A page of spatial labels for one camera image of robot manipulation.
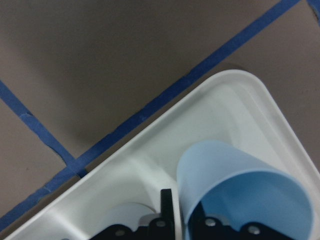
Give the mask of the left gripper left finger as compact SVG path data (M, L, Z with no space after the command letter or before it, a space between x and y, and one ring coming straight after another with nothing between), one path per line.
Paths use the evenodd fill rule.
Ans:
M148 240L174 240L175 219L173 209L172 190L160 191L160 213L154 217L147 228Z

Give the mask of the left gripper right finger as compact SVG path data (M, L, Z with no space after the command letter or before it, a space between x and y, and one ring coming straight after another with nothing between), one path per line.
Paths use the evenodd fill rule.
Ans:
M286 240L287 235L262 223L248 222L239 230L223 223L223 218L205 213L199 202L193 211L193 238L195 240Z

